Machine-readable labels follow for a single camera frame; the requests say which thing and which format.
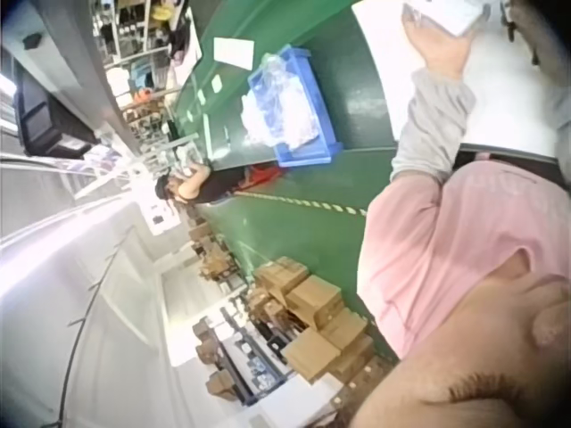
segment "white table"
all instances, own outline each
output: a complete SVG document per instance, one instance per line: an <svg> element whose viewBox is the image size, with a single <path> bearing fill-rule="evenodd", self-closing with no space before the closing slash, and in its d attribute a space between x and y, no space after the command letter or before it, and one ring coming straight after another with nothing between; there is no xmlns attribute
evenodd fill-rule
<svg viewBox="0 0 571 428"><path fill-rule="evenodd" d="M393 127L399 140L414 94L411 75L424 63L411 46L401 24L402 0L363 0L353 12L377 67ZM510 43L501 26L500 0L472 47L465 81L477 98L465 142L491 152L517 151L536 158L554 158L557 135L546 121L544 99L550 84L532 66L532 54L517 33Z"/></svg>

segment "white object in hand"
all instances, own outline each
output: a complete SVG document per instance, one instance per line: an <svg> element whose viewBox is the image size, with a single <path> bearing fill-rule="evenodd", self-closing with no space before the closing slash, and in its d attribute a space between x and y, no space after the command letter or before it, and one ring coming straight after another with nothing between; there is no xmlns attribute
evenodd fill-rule
<svg viewBox="0 0 571 428"><path fill-rule="evenodd" d="M462 36L482 15L472 0L405 0L415 11L440 24L453 36Z"/></svg>

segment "green floor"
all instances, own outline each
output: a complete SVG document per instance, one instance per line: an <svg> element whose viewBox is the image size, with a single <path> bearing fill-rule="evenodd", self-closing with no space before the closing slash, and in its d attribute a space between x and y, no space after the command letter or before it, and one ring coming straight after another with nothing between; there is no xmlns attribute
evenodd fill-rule
<svg viewBox="0 0 571 428"><path fill-rule="evenodd" d="M330 165L291 169L277 182L253 189L309 203L351 207L356 214L307 207L281 201L237 196L202 208L212 227L224 235L246 273L260 264L288 256L342 288L347 305L370 317L356 295L357 264L366 210L387 185L394 147L383 89L368 47L351 11L352 0L227 0L203 37L203 61L178 100L178 127L197 132L204 143L202 115L208 114L211 145L232 153L216 169L263 161L271 150L242 146L240 96L248 89L249 72L208 60L213 37L250 38L256 43L254 64L265 52L291 43L311 51L311 66L327 104L337 139L345 152ZM211 92L210 79L220 74L220 94ZM207 103L201 106L201 88ZM194 118L190 122L188 112ZM378 350L393 359L372 325L369 333Z"/></svg>

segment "yellow and black striped tape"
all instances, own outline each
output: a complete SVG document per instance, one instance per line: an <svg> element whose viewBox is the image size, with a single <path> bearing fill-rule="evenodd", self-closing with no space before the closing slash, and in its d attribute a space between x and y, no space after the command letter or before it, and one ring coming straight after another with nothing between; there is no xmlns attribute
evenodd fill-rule
<svg viewBox="0 0 571 428"><path fill-rule="evenodd" d="M345 207L335 203L326 203L319 201L306 201L304 199L286 198L284 196L275 196L274 194L254 193L254 192L234 192L237 196L245 196L248 198L265 199L268 201L291 203L292 205L300 205L308 208L319 208L322 210L342 212L351 214L352 216L367 216L367 211L362 208Z"/></svg>

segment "blue tray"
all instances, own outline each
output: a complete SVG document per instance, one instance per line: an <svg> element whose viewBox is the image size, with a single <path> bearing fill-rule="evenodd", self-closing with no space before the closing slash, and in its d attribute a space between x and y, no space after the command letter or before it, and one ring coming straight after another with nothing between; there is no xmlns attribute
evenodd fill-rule
<svg viewBox="0 0 571 428"><path fill-rule="evenodd" d="M343 146L335 138L323 96L321 96L318 82L311 70L308 59L311 53L306 49L286 45L279 51L278 55L284 59L287 71L300 78L303 90L310 102L311 110L318 118L319 136L295 150L290 150L286 143L277 144L274 147L277 162L280 167L286 168L331 163L333 157L343 149ZM268 91L264 84L261 70L253 73L248 78L248 83L260 106L259 100ZM264 119L269 127L275 121L271 112L268 111L264 112Z"/></svg>

